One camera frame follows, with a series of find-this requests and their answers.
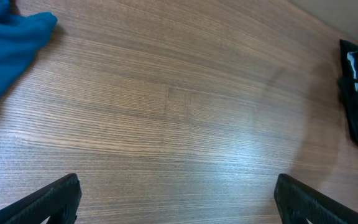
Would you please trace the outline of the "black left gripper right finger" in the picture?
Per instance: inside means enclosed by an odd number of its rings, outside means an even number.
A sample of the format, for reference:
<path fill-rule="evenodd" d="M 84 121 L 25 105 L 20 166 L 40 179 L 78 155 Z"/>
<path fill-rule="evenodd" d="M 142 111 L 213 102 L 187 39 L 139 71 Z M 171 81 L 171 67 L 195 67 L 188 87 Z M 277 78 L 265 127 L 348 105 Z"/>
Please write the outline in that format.
<path fill-rule="evenodd" d="M 358 224 L 358 213 L 288 174 L 278 176 L 274 199 L 283 224 Z"/>

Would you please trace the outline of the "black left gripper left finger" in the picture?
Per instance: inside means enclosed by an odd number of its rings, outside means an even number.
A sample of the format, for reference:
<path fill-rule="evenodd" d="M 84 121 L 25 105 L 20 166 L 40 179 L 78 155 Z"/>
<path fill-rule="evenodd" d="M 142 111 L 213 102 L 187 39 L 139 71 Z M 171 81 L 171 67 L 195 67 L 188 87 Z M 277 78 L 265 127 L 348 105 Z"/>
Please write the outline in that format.
<path fill-rule="evenodd" d="M 74 224 L 80 200 L 80 181 L 68 174 L 0 210 L 0 224 Z"/>

